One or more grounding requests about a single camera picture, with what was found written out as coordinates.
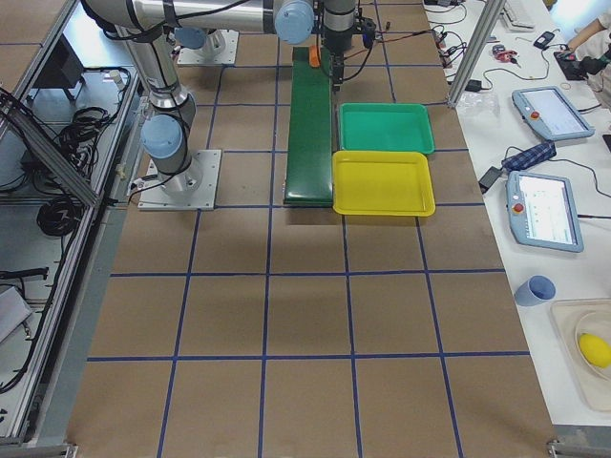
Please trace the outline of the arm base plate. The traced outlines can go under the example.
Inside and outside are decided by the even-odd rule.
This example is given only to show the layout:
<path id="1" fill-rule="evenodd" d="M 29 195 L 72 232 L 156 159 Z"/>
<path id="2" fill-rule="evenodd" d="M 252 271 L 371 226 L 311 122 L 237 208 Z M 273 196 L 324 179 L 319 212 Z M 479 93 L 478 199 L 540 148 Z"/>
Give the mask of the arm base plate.
<path id="1" fill-rule="evenodd" d="M 235 64 L 239 33 L 231 30 L 177 29 L 182 67 L 232 66 Z"/>
<path id="2" fill-rule="evenodd" d="M 149 174 L 153 179 L 143 185 L 152 190 L 139 194 L 137 207 L 141 211 L 211 211 L 215 207 L 221 167 L 221 150 L 190 150 L 191 163 L 180 174 L 167 178 L 159 175 L 157 166 L 149 160 Z"/>

